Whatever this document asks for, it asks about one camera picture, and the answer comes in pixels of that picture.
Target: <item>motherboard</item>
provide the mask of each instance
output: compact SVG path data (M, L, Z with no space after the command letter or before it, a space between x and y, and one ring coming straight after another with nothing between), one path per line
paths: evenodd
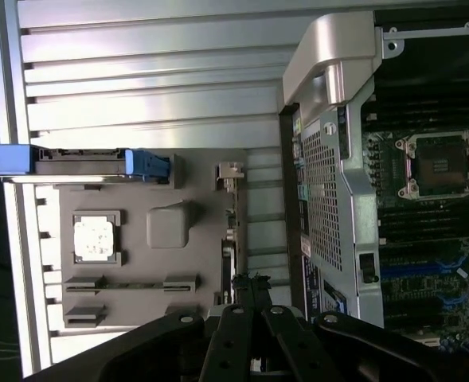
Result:
M376 90L362 123L385 328L469 353L469 87Z

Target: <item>blue latch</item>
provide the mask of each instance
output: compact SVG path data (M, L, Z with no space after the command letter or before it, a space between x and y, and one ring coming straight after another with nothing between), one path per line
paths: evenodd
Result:
M126 150L126 174L141 177L144 181L170 176L170 161L147 150Z
M31 145L0 145L0 175L26 175L33 172Z

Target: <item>ventilation slot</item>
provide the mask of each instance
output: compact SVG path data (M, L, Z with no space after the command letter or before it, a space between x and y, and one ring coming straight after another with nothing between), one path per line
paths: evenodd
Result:
M304 141L311 245L315 253L342 271L334 150L321 145L317 132Z

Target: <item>silver metal panel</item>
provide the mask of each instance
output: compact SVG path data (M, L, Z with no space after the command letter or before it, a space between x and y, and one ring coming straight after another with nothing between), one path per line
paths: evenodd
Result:
M281 187L250 189L248 191L248 217L283 212L283 190Z
M274 167L269 169L248 169L248 181L281 181L282 167Z
M287 244L283 220L250 223L248 225L248 249L284 247Z
M293 47L268 49L214 50L200 53L151 54L136 57L109 57L102 60L69 60L52 64L35 63L25 70L27 84L57 81L157 76L170 73L201 74L209 70L234 68L268 68L286 65Z
M0 1L0 143L29 141L14 0ZM31 187L4 186L24 376L50 366L36 204Z
M45 285L52 285L52 284L61 284L62 283L62 274L61 270L58 271L47 271L43 272L43 282Z
M250 256L248 258L248 270L255 271L261 268L286 267L287 253L277 253L274 255Z
M377 231L377 198L363 168L362 159L362 104L372 95L373 79L369 80L347 105L347 134L350 157L342 161L342 173L350 191L356 270L358 317L383 326L383 301L380 283L362 282L360 254L373 253L374 266L379 270L379 235Z
M65 29L22 36L21 50L24 62L41 62L293 45L301 38L303 27L316 17L317 14Z
M388 4L420 3L418 0L395 1L368 0L288 0L258 1L237 0L201 0L195 2L173 2L166 0L132 0L127 6L125 2L116 0L52 0L19 2L20 24L22 28L36 28L55 25L96 24L120 21L162 20L169 18L192 18L197 16L243 15L270 12L289 12L294 10L325 9L354 6L381 6Z
M208 72L171 73L158 76L119 78L117 80L89 80L84 82L60 82L30 84L28 97L87 94L97 92L125 91L134 89L169 88L196 84L228 84L247 81L277 80L284 66L271 68L222 69Z
M175 123L173 126L131 125L45 131L34 138L34 145L52 148L116 148L159 147L176 148L259 148L279 145L278 121L268 115L262 119L226 119L224 122L197 121Z
M264 115L276 113L276 91L274 87L215 89L33 103L27 107L27 113L32 131Z
M274 150L266 150L259 154L248 156L247 167L249 169L267 169L272 167L281 167L282 157L280 152Z
M381 31L374 28L373 12L322 16L309 26L283 74L279 107L300 103L306 126L327 105L352 99L381 60Z

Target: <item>cpu socket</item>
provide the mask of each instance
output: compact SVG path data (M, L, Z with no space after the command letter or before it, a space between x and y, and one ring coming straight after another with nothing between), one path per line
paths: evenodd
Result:
M406 186L398 195L409 200L469 195L469 131L417 134L395 142L405 155Z

